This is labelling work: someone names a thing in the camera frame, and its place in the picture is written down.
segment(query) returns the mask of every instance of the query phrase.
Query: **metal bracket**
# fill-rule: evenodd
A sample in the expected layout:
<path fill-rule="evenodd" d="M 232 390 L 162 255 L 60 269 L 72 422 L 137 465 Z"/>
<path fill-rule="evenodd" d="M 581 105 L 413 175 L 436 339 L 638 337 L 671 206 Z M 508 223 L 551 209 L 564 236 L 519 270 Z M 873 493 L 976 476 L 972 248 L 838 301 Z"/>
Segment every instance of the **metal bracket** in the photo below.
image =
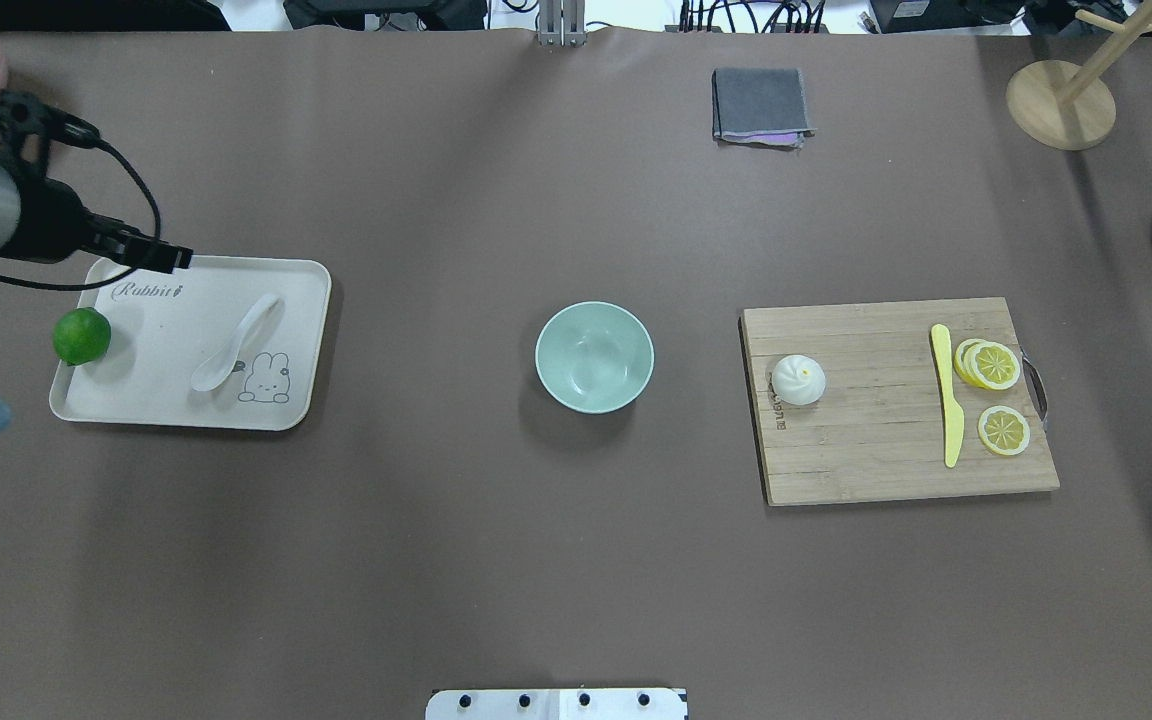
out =
<path fill-rule="evenodd" d="M 540 45 L 585 45 L 585 0 L 539 0 L 536 41 Z"/>
<path fill-rule="evenodd" d="M 429 698 L 425 720 L 687 720 L 677 688 L 477 689 Z"/>

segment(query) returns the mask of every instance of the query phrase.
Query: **wooden cutting board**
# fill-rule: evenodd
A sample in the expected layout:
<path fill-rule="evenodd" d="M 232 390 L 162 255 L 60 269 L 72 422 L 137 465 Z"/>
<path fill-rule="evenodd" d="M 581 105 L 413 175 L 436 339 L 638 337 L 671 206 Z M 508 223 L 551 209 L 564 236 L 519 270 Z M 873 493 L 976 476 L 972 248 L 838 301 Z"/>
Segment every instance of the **wooden cutting board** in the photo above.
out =
<path fill-rule="evenodd" d="M 925 300 L 866 305 L 760 306 L 741 316 L 750 397 L 768 505 L 817 505 L 929 497 L 994 495 L 1060 487 L 1028 379 L 1006 391 L 969 386 L 954 374 L 963 406 L 963 454 L 945 465 L 937 364 L 929 332 L 952 342 L 984 338 L 1020 357 L 1006 300 Z M 786 355 L 814 357 L 828 378 L 812 406 L 782 404 L 772 369 Z M 1029 419 L 1020 455 L 992 454 L 977 434 L 990 406 Z"/>

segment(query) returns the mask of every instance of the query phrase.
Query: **wooden base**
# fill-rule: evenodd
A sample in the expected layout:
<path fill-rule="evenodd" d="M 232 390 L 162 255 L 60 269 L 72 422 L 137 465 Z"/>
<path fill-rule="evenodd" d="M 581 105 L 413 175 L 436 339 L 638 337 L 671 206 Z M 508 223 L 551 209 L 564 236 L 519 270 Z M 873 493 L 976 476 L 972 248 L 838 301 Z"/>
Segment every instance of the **wooden base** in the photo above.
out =
<path fill-rule="evenodd" d="M 1029 137 L 1059 150 L 1087 150 L 1114 129 L 1114 94 L 1100 79 L 1061 105 L 1056 91 L 1078 73 L 1064 60 L 1043 60 L 1020 68 L 1007 83 L 1007 109 Z"/>

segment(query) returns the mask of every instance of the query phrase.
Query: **cutting board handle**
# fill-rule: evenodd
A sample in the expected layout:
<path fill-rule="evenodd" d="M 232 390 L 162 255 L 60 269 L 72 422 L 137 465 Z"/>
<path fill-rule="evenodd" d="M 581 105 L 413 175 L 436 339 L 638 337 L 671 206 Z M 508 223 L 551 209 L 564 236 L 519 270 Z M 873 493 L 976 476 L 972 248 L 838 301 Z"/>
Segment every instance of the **cutting board handle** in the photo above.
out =
<path fill-rule="evenodd" d="M 1038 374 L 1038 367 L 1025 355 L 1025 348 L 1020 348 L 1020 365 L 1029 380 L 1029 396 L 1034 401 L 1034 410 L 1038 411 L 1038 420 L 1043 422 L 1043 432 L 1047 430 L 1047 388 L 1043 387 L 1043 376 Z"/>

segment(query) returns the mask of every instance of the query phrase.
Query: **plastic tray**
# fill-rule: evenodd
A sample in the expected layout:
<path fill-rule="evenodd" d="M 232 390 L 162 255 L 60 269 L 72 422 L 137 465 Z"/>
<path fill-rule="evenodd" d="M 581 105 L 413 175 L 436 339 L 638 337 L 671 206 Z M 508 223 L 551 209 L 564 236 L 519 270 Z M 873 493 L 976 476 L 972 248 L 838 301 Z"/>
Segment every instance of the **plastic tray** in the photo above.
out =
<path fill-rule="evenodd" d="M 97 260 L 88 282 L 122 270 Z M 265 291 L 283 302 L 248 339 L 234 373 L 212 392 L 189 388 L 189 376 Z M 58 364 L 51 411 L 76 423 L 291 429 L 310 410 L 329 295 L 332 275 L 312 260 L 206 255 L 189 270 L 132 273 L 83 291 L 78 306 L 109 318 L 114 338 L 93 363 Z"/>

